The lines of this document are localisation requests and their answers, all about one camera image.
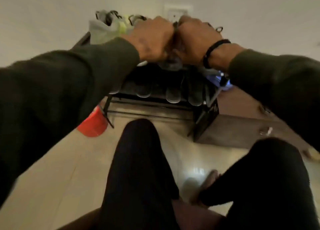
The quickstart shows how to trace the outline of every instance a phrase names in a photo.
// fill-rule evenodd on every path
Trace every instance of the dark green sleeve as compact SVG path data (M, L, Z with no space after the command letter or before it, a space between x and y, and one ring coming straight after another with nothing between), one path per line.
M284 120L320 151L320 62L246 50L229 67L230 81Z
M139 63L116 38L0 69L0 206L14 180L77 127Z

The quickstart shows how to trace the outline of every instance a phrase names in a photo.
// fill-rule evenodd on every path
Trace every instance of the foot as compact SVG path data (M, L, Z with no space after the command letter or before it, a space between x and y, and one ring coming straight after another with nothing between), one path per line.
M194 195L192 195L190 197L190 204L191 205L197 205L200 206L202 208L206 208L208 209L209 206L206 206L205 204L203 204L200 199L199 199L199 194L200 192L202 192L203 190L209 188L214 181L216 181L216 179L218 179L220 175L218 174L217 170L211 170L211 172L208 174L208 176L206 177L205 181L200 185L199 189L197 190L197 192L195 192Z

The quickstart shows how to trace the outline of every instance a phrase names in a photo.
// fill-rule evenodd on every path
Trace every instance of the red bucket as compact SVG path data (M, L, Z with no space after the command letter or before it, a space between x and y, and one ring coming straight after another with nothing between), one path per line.
M87 137L97 137L106 130L107 126L107 119L103 116L100 108L97 106L77 129Z

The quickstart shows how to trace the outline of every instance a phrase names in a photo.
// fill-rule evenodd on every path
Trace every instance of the black bracelet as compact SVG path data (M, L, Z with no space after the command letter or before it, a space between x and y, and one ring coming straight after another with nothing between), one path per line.
M210 69L210 65L209 65L209 62L208 62L208 58L210 57L210 54L211 52L216 49L218 46L220 46L221 44L224 44L224 43L231 43L228 39L223 39L223 40L220 40L218 42L216 42L215 44L213 44L212 46L209 47L209 49L207 50L206 54L204 55L203 57L203 66L206 68L206 69Z

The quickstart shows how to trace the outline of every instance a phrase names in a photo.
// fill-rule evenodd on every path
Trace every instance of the wall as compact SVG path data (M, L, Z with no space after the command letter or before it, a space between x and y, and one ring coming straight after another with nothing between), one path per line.
M320 60L319 0L0 0L0 66L70 48L95 10L154 17L164 3L192 4L196 17L243 46Z

